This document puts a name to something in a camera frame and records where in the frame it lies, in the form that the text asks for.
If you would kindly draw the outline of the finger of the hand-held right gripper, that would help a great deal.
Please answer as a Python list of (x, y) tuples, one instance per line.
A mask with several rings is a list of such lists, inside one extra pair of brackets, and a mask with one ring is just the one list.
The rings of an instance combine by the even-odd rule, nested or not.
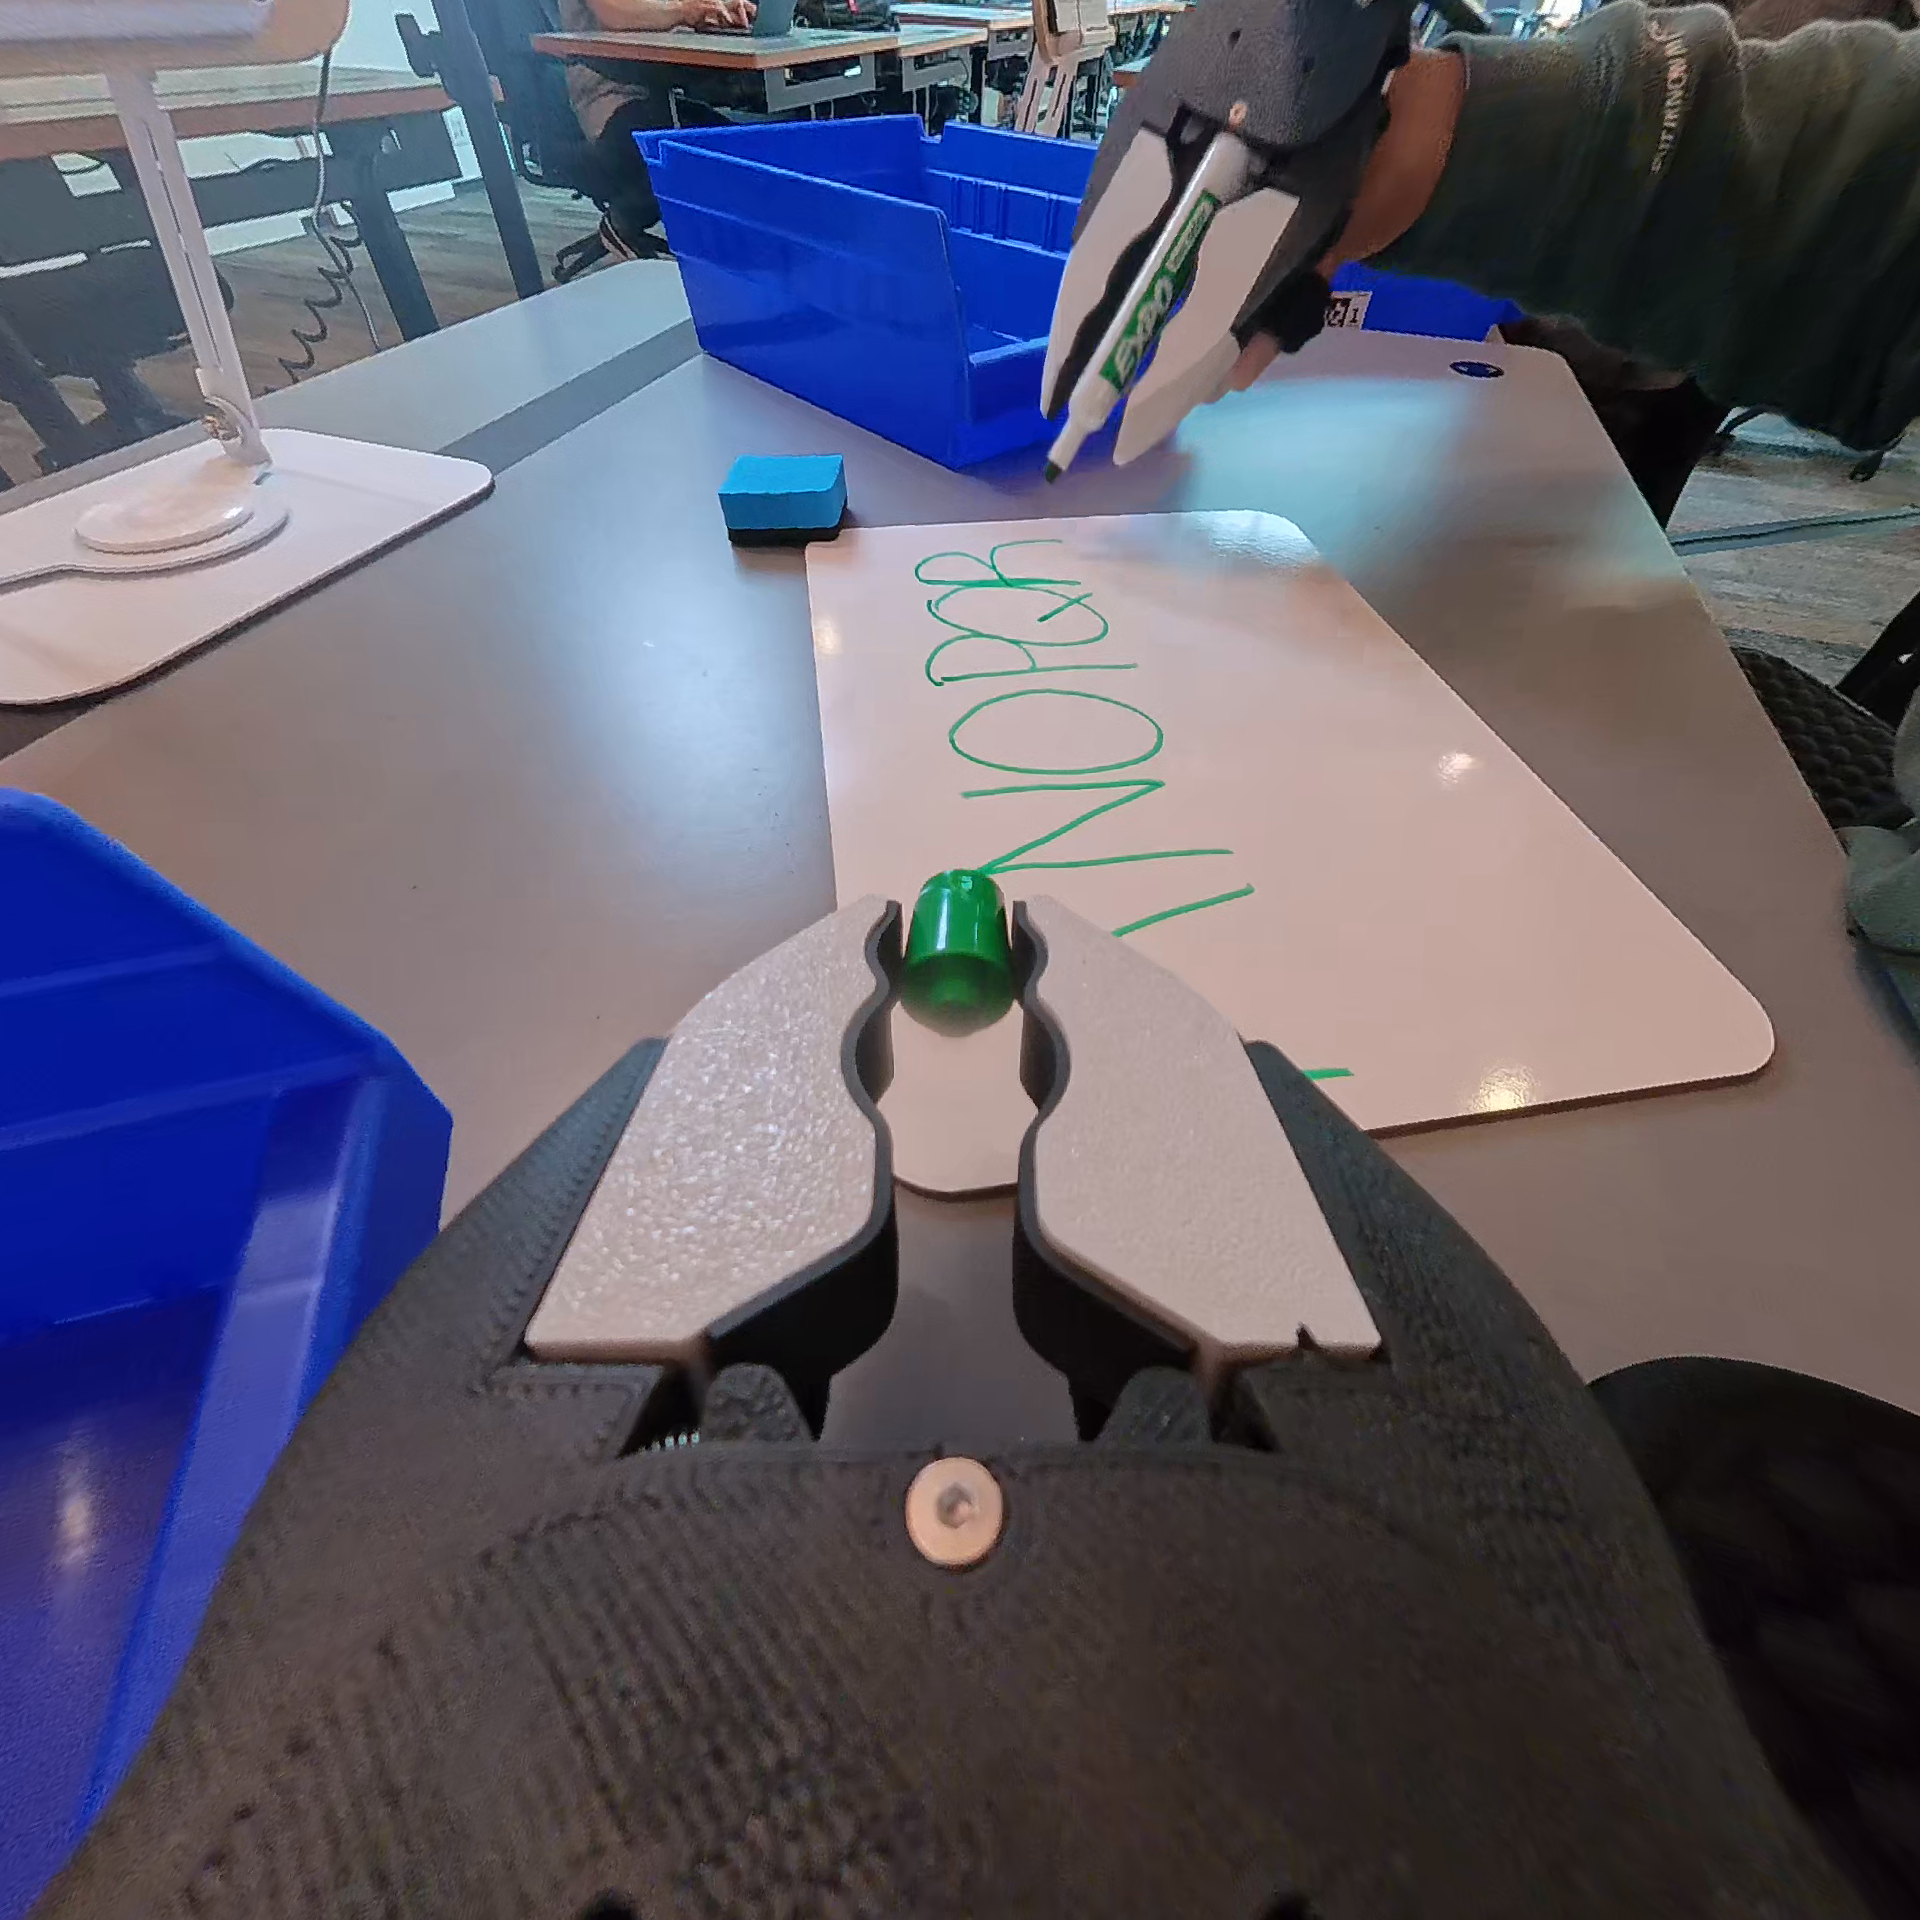
[(1191, 258), (1181, 304), (1135, 379), (1115, 463), (1141, 459), (1230, 384), (1247, 341), (1298, 349), (1326, 323), (1326, 234), (1303, 193), (1264, 186), (1224, 203)]
[(1111, 127), (1053, 310), (1047, 419), (1179, 423), (1221, 390), (1224, 323), (1185, 321), (1185, 311), (1223, 205), (1218, 122)]

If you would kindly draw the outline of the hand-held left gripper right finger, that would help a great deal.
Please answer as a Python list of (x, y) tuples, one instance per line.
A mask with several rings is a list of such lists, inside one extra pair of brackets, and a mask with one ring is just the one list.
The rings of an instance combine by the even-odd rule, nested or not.
[(1014, 1312), (1108, 1422), (1143, 1371), (1207, 1409), (1251, 1368), (1381, 1358), (1382, 1333), (1256, 1058), (1179, 973), (1055, 895), (1017, 908)]

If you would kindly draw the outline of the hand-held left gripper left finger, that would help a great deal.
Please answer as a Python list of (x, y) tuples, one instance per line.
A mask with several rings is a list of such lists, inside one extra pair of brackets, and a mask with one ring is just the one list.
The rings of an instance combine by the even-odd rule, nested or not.
[(541, 1361), (696, 1388), (773, 1369), (820, 1426), (901, 1295), (901, 904), (866, 894), (699, 1000), (666, 1038), (526, 1325)]

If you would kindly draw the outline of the green dry-erase marker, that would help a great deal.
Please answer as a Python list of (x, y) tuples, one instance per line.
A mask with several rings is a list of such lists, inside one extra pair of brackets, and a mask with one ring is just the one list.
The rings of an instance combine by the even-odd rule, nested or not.
[(1060, 419), (1043, 473), (1058, 479), (1136, 384), (1193, 254), (1224, 205), (1247, 193), (1254, 154), (1239, 131), (1197, 141), (1141, 130), (1074, 240), (1055, 304), (1043, 414)]

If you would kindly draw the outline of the blue plastic bin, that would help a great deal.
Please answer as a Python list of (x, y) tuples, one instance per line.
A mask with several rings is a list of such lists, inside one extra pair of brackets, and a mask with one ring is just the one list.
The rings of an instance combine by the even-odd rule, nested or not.
[(1525, 311), (1456, 281), (1384, 271), (1361, 260), (1330, 279), (1326, 327), (1363, 327), (1418, 337), (1482, 344)]
[(944, 467), (1045, 443), (1097, 150), (917, 113), (637, 136), (700, 345)]
[(4, 789), (4, 1916), (130, 1770), (276, 1455), (438, 1233), (451, 1141), (383, 1031)]

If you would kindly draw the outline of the green marker cap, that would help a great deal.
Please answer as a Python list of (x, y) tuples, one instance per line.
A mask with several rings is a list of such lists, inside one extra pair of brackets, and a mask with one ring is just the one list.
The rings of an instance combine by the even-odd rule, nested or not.
[(927, 877), (907, 929), (899, 998), (923, 1027), (965, 1040), (995, 1023), (1018, 996), (1007, 904), (996, 877), (948, 867)]

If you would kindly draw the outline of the blue whiteboard eraser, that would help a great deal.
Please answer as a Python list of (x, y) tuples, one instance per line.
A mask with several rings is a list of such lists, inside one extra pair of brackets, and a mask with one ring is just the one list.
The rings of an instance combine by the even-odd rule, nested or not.
[(830, 541), (849, 523), (846, 459), (836, 452), (743, 453), (718, 506), (737, 547), (800, 547)]

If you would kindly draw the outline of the white whiteboard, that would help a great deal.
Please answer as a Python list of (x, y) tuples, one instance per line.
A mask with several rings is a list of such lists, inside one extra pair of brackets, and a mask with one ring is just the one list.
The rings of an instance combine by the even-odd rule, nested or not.
[(1370, 1133), (1764, 1070), (1717, 953), (1285, 516), (807, 553), (834, 898), (947, 869), (1183, 975)]

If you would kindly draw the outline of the person's right hand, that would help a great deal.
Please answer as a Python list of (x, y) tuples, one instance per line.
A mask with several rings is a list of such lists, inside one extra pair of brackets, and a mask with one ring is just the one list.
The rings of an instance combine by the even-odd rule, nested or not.
[(1471, 62), (1458, 45), (1413, 52), (1387, 89), (1387, 122), (1363, 170), (1356, 202), (1318, 269), (1356, 262), (1453, 269), (1468, 255), (1476, 171), (1458, 154)]

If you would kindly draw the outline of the wooden office table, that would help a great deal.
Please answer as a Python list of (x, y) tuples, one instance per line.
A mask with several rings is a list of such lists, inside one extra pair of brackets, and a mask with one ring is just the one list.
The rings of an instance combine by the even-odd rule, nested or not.
[(948, 56), (988, 49), (996, 35), (1020, 37), (1030, 27), (1017, 9), (927, 6), (895, 29), (794, 27), (785, 35), (700, 32), (541, 32), (532, 52), (597, 65), (674, 67), (696, 74), (788, 78), (825, 72), (827, 82), (861, 78), (873, 84), (879, 60), (897, 60), (908, 84), (944, 84), (935, 65)]

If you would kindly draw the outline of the black office chair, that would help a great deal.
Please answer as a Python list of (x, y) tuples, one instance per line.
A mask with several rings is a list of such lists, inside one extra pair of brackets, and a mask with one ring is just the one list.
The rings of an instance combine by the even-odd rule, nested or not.
[(547, 290), (521, 186), (560, 188), (608, 208), (613, 177), (572, 108), (565, 60), (534, 42), (565, 29), (557, 2), (434, 2), (434, 23), (416, 4), (396, 12), (396, 32), (420, 79), (445, 88), (462, 113), (492, 220), (521, 297)]

